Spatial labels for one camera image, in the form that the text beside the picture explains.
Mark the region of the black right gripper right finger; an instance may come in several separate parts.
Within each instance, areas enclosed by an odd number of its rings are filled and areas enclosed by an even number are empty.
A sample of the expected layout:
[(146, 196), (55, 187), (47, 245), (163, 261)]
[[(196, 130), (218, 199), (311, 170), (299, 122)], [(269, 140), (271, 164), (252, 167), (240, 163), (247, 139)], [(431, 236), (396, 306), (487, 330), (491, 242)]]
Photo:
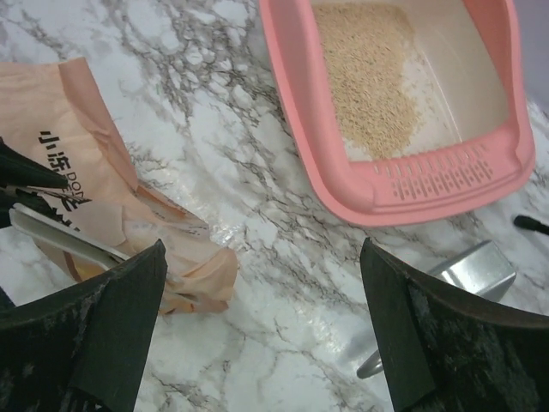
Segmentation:
[(365, 297), (396, 411), (546, 411), (548, 318), (470, 294), (370, 239)]

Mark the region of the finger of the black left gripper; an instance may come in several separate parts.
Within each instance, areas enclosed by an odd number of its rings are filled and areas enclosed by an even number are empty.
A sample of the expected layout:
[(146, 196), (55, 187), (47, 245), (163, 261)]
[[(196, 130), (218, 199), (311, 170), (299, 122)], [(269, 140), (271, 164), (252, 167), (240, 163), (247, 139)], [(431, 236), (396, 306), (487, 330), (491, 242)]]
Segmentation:
[(47, 167), (17, 153), (1, 140), (1, 186), (65, 189), (68, 180)]
[[(43, 198), (43, 195), (53, 195), (54, 198), (59, 200), (62, 204), (62, 210), (50, 206), (49, 203)], [(50, 191), (43, 191), (38, 193), (37, 191), (24, 191), (21, 188), (15, 187), (2, 187), (1, 188), (1, 229), (10, 227), (9, 210), (16, 204), (20, 203), (29, 207), (39, 214), (53, 219), (56, 222), (63, 223), (66, 227), (72, 224), (72, 221), (68, 218), (64, 218), (63, 211), (71, 212), (78, 209), (81, 205), (81, 197), (54, 193)]]

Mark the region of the metal litter scoop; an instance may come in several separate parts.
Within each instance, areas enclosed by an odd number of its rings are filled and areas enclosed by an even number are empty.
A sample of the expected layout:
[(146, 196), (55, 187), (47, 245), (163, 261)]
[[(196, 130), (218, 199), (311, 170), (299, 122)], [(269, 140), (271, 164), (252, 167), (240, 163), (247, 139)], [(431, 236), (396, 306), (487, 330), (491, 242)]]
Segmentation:
[[(360, 253), (360, 269), (378, 349), (359, 367), (357, 376), (368, 379), (385, 371), (388, 379), (398, 373), (429, 379), (409, 307), (405, 275), (411, 268), (367, 239)], [(426, 273), (493, 302), (501, 300), (516, 279), (516, 271), (491, 240), (468, 248)]]

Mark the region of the pink and white litter box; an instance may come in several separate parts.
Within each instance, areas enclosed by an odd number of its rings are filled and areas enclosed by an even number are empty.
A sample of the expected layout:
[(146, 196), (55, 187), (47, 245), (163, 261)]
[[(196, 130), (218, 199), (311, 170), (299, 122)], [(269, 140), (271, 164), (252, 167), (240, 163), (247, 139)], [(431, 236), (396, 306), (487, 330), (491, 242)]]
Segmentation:
[(262, 1), (282, 108), (314, 192), (364, 227), (520, 189), (535, 148), (511, 1)]

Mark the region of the peach cat litter bag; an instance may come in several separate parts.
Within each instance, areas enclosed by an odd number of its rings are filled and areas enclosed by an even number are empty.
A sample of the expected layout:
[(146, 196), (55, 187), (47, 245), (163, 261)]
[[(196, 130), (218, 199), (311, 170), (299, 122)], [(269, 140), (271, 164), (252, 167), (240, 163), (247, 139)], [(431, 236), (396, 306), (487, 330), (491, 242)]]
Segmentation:
[(223, 312), (238, 260), (208, 225), (142, 182), (84, 58), (1, 66), (1, 138), (15, 152), (64, 176), (42, 190), (65, 226), (133, 256), (161, 240), (168, 273), (160, 312)]

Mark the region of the beige cat litter pile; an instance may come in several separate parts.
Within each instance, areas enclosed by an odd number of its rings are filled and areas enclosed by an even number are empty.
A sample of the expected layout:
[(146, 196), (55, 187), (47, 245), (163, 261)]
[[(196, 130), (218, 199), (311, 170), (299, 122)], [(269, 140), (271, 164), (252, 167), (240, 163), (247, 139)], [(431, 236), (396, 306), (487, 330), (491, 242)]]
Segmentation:
[(413, 29), (404, 11), (387, 3), (313, 6), (343, 137), (374, 159), (387, 159), (410, 142), (419, 122), (404, 90), (404, 65)]

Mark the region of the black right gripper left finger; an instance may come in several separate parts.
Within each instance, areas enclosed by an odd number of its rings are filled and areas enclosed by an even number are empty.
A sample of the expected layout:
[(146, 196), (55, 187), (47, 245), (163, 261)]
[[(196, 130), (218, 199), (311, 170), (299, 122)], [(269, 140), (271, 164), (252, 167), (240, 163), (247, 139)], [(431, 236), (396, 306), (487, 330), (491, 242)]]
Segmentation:
[(165, 286), (161, 241), (26, 305), (1, 295), (3, 411), (131, 411)]

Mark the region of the black music stand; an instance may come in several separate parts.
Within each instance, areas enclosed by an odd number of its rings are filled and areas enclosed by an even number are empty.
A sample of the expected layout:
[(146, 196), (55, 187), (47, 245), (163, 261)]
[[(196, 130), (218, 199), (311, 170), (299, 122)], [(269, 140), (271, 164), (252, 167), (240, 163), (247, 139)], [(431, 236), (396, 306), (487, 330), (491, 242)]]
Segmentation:
[(549, 226), (527, 215), (517, 215), (513, 224), (523, 230), (549, 235)]

